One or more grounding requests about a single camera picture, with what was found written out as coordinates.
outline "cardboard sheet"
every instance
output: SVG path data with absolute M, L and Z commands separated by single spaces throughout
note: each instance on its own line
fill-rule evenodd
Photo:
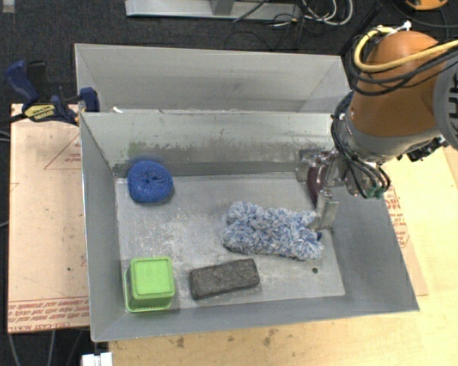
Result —
M 8 332 L 89 325 L 79 128 L 11 125 Z

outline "metal stand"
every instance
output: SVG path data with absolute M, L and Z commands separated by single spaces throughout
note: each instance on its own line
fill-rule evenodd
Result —
M 259 1 L 238 0 L 127 0 L 128 17 L 178 17 L 237 19 L 253 9 Z M 272 20 L 277 15 L 299 16 L 296 5 L 286 3 L 265 3 L 246 19 Z

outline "black cable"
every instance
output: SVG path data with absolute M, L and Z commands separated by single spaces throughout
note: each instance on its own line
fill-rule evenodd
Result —
M 295 48 L 298 49 L 298 46 L 300 45 L 300 40 L 302 38 L 302 30 L 303 30 L 303 27 L 304 27 L 304 22 L 305 22 L 305 16 L 307 14 L 307 11 L 308 9 L 310 8 L 311 6 L 311 3 L 313 2 L 314 0 L 307 0 L 307 4 L 305 5 L 304 9 L 302 9 L 302 12 L 301 12 L 301 15 L 300 15 L 300 18 L 299 18 L 299 23 L 298 23 L 298 36 L 297 36 L 297 40 L 295 42 Z
M 234 19 L 233 22 L 242 21 L 243 19 L 246 19 L 248 16 L 250 16 L 257 10 L 259 10 L 263 6 L 263 4 L 267 3 L 268 1 L 269 0 L 262 0 L 257 5 L 255 5 L 253 8 L 251 8 L 246 14 L 243 14 L 240 17 L 238 17 L 237 19 Z
M 395 91 L 396 89 L 399 89 L 399 88 L 409 88 L 411 86 L 415 86 L 417 85 L 417 83 L 414 83 L 413 85 L 409 85 L 409 86 L 406 86 L 406 84 L 413 78 L 415 77 L 417 74 L 419 73 L 422 73 L 422 72 L 425 72 L 435 66 L 438 66 L 440 65 L 441 63 L 444 63 L 450 59 L 453 59 L 455 58 L 456 56 L 458 56 L 458 47 L 455 47 L 455 48 L 452 48 L 451 50 L 447 50 L 446 52 L 440 54 L 439 56 L 437 57 L 434 57 L 433 59 L 429 59 L 427 62 L 425 62 L 424 64 L 422 64 L 421 66 L 419 66 L 418 68 L 410 71 L 410 72 L 407 72 L 405 74 L 402 74 L 402 75 L 396 75 L 396 76 L 393 76 L 393 77 L 389 77 L 387 79 L 374 79 L 372 77 L 371 74 L 367 74 L 368 77 L 366 75 L 363 74 L 363 72 L 361 70 L 359 70 L 355 65 L 354 65 L 354 62 L 353 62 L 353 54 L 354 54 L 354 47 L 351 48 L 350 52 L 346 54 L 345 56 L 345 59 L 344 59 L 344 66 L 345 66 L 345 70 L 347 71 L 347 76 L 349 78 L 349 82 L 350 82 L 350 87 L 357 91 L 358 93 L 360 93 L 361 95 L 365 95 L 365 96 L 378 96 L 378 95 L 385 95 L 385 94 L 388 94 L 390 92 L 393 92 Z M 383 70 L 381 72 L 387 72 L 387 71 L 390 71 L 390 70 L 393 70 L 393 69 L 387 69 L 387 70 Z M 426 80 L 428 80 L 430 77 L 434 77 L 434 75 L 436 74 L 433 74 L 429 77 L 427 77 L 425 80 L 422 80 L 421 82 L 424 82 Z M 357 85 L 358 82 L 368 82 L 368 83 L 371 83 L 371 84 L 377 84 L 377 85 L 381 85 L 381 84 L 385 84 L 387 82 L 397 82 L 397 84 L 391 86 L 391 87 L 387 87 L 387 86 L 384 86 L 382 85 L 382 87 L 385 87 L 384 90 L 382 91 L 364 91 L 362 89 L 360 89 Z
M 416 69 L 414 69 L 414 70 L 412 70 L 410 72 L 406 72 L 406 73 L 403 73 L 401 75 L 395 75 L 393 77 L 389 77 L 389 78 L 386 78 L 386 79 L 375 79 L 375 78 L 373 78 L 372 73 L 367 73 L 368 77 L 366 77 L 365 75 L 362 74 L 363 73 L 362 71 L 356 69 L 354 64 L 350 64 L 349 68 L 350 68 L 350 73 L 353 76 L 355 76 L 357 79 L 359 79 L 359 81 L 367 82 L 367 83 L 370 83 L 370 84 L 380 85 L 380 84 L 386 84 L 386 83 L 389 83 L 389 82 L 396 82 L 396 81 L 401 80 L 401 79 L 406 79 L 408 77 L 418 75 L 418 74 L 420 74 L 422 72 L 428 71 L 429 69 L 432 69 L 435 66 L 438 66 L 438 65 L 448 61 L 449 59 L 454 59 L 456 56 L 458 56 L 458 50 L 454 50 L 453 52 L 447 51 L 447 52 L 442 53 L 439 56 L 435 57 L 434 59 L 428 60 L 427 62 L 425 62 L 424 64 L 422 64 L 421 66 L 419 66 L 418 68 L 416 68 Z
M 273 48 L 271 47 L 271 45 L 266 42 L 265 39 L 263 39 L 262 37 L 260 37 L 257 33 L 255 33 L 254 31 L 249 31 L 249 30 L 246 30 L 246 31 L 235 31 L 231 34 L 229 34 L 229 36 L 224 40 L 224 48 L 227 49 L 227 45 L 229 44 L 229 40 L 234 37 L 235 35 L 238 35 L 238 34 L 246 34 L 246 35 L 251 35 L 253 37 L 255 37 L 256 39 L 258 39 L 259 42 L 261 42 L 264 46 L 266 46 L 266 48 L 268 50 L 272 50 Z
M 73 344 L 73 347 L 71 348 L 71 352 L 69 353 L 68 361 L 66 362 L 66 366 L 70 366 L 71 365 L 73 357 L 75 356 L 75 353 L 76 353 L 76 349 L 78 348 L 79 341 L 82 338 L 84 332 L 85 331 L 80 330 L 78 336 L 76 337 L 76 340 L 75 340 L 75 342 Z
M 337 124 L 340 123 L 340 115 L 346 111 L 350 105 L 350 99 L 345 97 L 336 108 L 333 116 L 333 122 L 331 124 L 331 136 L 333 137 L 334 145 L 336 149 L 343 156 L 346 161 L 347 168 L 350 170 L 353 180 L 355 182 L 358 192 L 364 197 L 368 198 L 369 196 L 364 192 L 363 187 L 361 186 L 358 177 L 353 169 L 353 167 L 358 168 L 364 175 L 366 175 L 373 185 L 373 195 L 377 196 L 377 192 L 383 194 L 390 187 L 390 178 L 389 176 L 381 169 L 380 167 L 374 167 L 370 164 L 365 163 L 358 156 L 354 155 L 347 147 L 345 147 L 340 141 L 339 135 L 337 134 Z
M 458 23 L 457 24 L 434 24 L 434 23 L 430 23 L 426 21 L 420 21 L 416 18 L 413 18 L 407 12 L 403 12 L 403 10 L 401 10 L 394 2 L 392 2 L 392 6 L 398 11 L 399 14 L 403 14 L 408 20 L 413 21 L 415 23 L 423 24 L 424 26 L 434 27 L 434 28 L 458 28 Z
M 362 32 L 364 32 L 365 29 L 368 28 L 369 24 L 372 22 L 372 20 L 376 17 L 376 15 L 383 9 L 385 3 L 388 0 L 377 0 L 373 7 L 368 11 L 368 13 L 365 15 L 363 20 L 361 21 L 360 25 L 358 28 L 354 31 L 354 33 L 351 35 L 351 37 L 346 41 L 346 43 L 343 45 L 341 48 L 341 51 L 339 52 L 339 55 L 344 56 L 346 52 L 349 50 L 351 43 L 353 42 L 353 38 Z
M 4 120 L 0 120 L 0 127 L 6 126 L 8 124 L 13 124 L 14 122 L 17 122 L 18 120 L 22 120 L 25 118 L 27 118 L 25 114 L 19 114 L 19 115 L 15 115 L 13 117 L 9 117 Z

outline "metal base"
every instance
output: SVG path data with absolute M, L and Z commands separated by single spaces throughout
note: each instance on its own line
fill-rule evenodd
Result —
M 126 0 L 125 8 L 128 17 L 237 19 L 257 4 L 256 2 L 235 2 L 231 13 L 227 15 L 214 14 L 210 0 Z M 298 17 L 300 9 L 293 4 L 265 3 L 246 19 L 271 21 L 279 15 L 279 18 L 284 21 L 288 18 L 283 14 Z

